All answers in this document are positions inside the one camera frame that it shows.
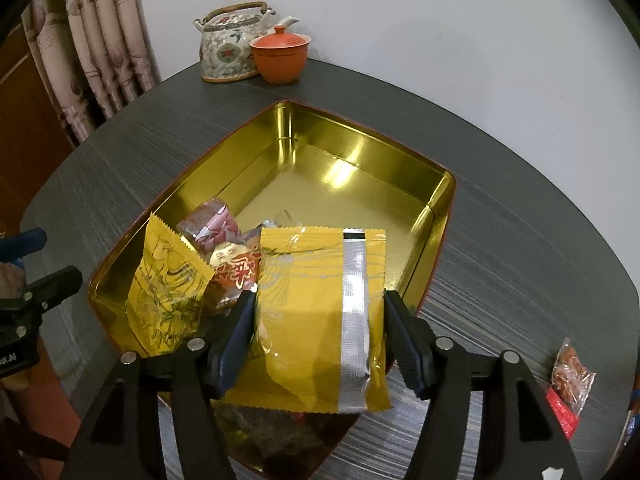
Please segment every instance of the metal pin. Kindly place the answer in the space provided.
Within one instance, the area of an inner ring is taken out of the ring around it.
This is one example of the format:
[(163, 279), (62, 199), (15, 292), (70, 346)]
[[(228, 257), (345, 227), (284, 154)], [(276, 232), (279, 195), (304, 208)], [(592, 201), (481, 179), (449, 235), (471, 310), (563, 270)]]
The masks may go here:
[(138, 358), (138, 355), (135, 352), (131, 352), (131, 351), (124, 352), (124, 354), (120, 356), (120, 362), (124, 365), (130, 365), (137, 358)]
[(198, 350), (202, 350), (204, 348), (204, 339), (201, 339), (199, 337), (196, 337), (194, 339), (191, 339), (188, 343), (187, 343), (187, 348), (193, 352), (196, 352)]
[(520, 356), (516, 354), (516, 352), (512, 352), (511, 350), (507, 350), (503, 354), (504, 360), (512, 365), (516, 364), (520, 360)]
[(440, 350), (451, 350), (453, 348), (453, 341), (448, 337), (439, 337), (436, 339), (436, 346)]

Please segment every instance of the floral curtain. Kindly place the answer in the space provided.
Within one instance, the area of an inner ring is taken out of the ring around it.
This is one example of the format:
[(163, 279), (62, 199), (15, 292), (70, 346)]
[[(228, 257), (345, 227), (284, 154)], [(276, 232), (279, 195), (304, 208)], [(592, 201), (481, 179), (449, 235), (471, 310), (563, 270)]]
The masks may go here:
[(51, 104), (77, 142), (156, 84), (136, 0), (32, 0), (22, 24)]

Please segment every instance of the porcelain teapot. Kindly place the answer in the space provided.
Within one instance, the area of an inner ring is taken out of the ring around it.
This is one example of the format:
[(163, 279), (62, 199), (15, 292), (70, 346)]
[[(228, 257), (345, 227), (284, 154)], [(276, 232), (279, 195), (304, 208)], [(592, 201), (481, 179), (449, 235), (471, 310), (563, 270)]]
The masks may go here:
[[(260, 14), (238, 12), (260, 7)], [(212, 10), (193, 25), (202, 33), (200, 65), (202, 78), (211, 83), (240, 81), (258, 74), (249, 42), (259, 36), (273, 34), (267, 25), (275, 14), (265, 2), (247, 2)], [(276, 25), (289, 27), (298, 20), (287, 16)]]

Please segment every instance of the gold tin box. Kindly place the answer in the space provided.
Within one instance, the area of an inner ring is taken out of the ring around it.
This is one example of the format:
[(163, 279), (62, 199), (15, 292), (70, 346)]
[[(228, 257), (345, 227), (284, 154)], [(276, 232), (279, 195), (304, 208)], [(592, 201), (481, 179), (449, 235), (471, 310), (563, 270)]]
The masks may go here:
[[(388, 137), (302, 104), (280, 102), (213, 147), (158, 197), (98, 268), (89, 301), (120, 351), (144, 355), (125, 307), (149, 213), (175, 228), (200, 203), (219, 196), (242, 231), (285, 209), (303, 225), (384, 229), (385, 286), (398, 290), (415, 311), (433, 273), (454, 188), (448, 171)], [(331, 418), (321, 424), (328, 428), (321, 435), (325, 446), (315, 453), (267, 463), (231, 430), (225, 431), (229, 453), (270, 478), (308, 478), (357, 418), (310, 416)]]

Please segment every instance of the round table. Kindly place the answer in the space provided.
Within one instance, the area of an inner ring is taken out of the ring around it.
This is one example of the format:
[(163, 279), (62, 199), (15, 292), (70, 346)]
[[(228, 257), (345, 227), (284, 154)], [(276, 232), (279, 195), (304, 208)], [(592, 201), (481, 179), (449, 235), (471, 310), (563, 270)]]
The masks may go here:
[[(625, 421), (638, 344), (638, 295), (610, 247), (556, 187), (456, 115), (385, 82), (318, 61), (300, 81), (212, 85), (194, 65), (127, 105), (62, 164), (22, 229), (43, 227), (30, 280), (66, 265), (88, 282), (136, 218), (186, 167), (281, 100), (327, 110), (446, 167), (458, 183), (446, 240), (422, 304), (437, 335), (469, 351), (517, 349), (541, 386), (566, 336), (597, 372), (572, 447), (585, 480), (600, 478)], [(42, 336), (73, 407), (84, 415), (116, 360), (86, 287), (44, 317)], [(314, 478), (402, 478), (426, 413), (389, 374), (394, 408), (360, 417)], [(473, 476), (481, 421), (473, 394), (460, 478)], [(170, 413), (161, 413), (169, 476), (179, 477)], [(235, 464), (238, 478), (256, 478)]]

